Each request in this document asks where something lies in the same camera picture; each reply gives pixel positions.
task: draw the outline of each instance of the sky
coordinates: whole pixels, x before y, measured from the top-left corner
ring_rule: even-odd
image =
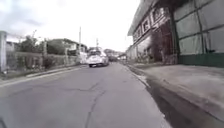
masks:
[[[125,51],[127,32],[140,0],[0,0],[0,30],[8,37],[68,38],[83,44]]]

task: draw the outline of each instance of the car windshield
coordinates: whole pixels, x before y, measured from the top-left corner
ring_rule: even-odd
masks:
[[[89,53],[89,56],[94,56],[94,55],[101,55],[101,52],[100,51],[91,51]]]

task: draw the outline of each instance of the white car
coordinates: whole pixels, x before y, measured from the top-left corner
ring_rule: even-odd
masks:
[[[87,58],[87,64],[89,67],[108,66],[109,58],[103,51],[90,51]]]

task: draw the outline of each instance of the green wall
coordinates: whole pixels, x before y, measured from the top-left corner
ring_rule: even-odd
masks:
[[[178,63],[185,65],[199,65],[224,68],[224,53],[180,55]]]

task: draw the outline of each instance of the building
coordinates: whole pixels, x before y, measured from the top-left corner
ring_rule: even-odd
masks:
[[[141,0],[127,52],[137,50],[138,60],[144,51],[154,61],[224,67],[223,6],[223,0]]]
[[[168,8],[158,6],[153,0],[141,0],[128,35],[134,42],[126,51],[129,60],[174,63]]]

